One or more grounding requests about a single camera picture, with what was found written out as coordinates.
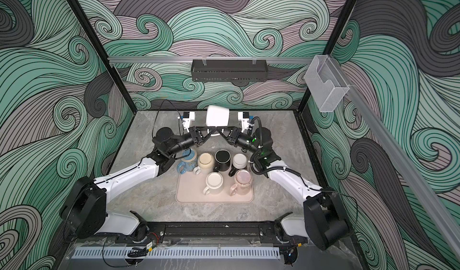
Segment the cream speckled mug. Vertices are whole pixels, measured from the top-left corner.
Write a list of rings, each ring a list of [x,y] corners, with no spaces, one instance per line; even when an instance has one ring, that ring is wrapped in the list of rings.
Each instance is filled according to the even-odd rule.
[[[198,165],[194,168],[194,174],[199,175],[208,175],[213,172],[214,169],[214,157],[209,153],[202,153],[198,157]]]

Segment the blue butterfly mug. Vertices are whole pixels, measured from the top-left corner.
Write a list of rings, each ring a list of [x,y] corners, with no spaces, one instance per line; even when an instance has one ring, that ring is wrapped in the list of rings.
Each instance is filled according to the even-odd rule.
[[[193,172],[194,169],[198,166],[197,159],[197,153],[194,149],[187,149],[182,151],[182,153],[179,155],[177,172],[179,174]]]

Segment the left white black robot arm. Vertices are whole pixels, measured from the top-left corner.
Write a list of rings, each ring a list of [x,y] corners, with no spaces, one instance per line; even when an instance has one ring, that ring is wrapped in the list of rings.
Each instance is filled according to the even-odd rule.
[[[176,135],[172,129],[163,127],[152,138],[152,152],[140,162],[97,179],[87,176],[78,179],[59,211],[64,230],[71,234],[65,241],[96,234],[124,235],[135,242],[144,241],[149,232],[146,220],[135,211],[129,214],[108,211],[107,204],[134,186],[164,174],[175,163],[178,153],[203,145],[218,129],[210,127],[207,135],[202,134],[204,130],[203,126],[193,126]]]

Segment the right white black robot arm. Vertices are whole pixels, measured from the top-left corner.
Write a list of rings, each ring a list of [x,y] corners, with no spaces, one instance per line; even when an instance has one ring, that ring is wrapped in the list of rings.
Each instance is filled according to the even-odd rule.
[[[303,206],[303,214],[291,213],[278,218],[276,225],[283,238],[308,238],[316,247],[326,250],[352,233],[352,222],[341,194],[330,187],[315,185],[287,166],[273,149],[270,130],[258,128],[250,135],[238,127],[227,126],[217,132],[228,144],[250,153],[249,167],[252,173],[276,182]]]

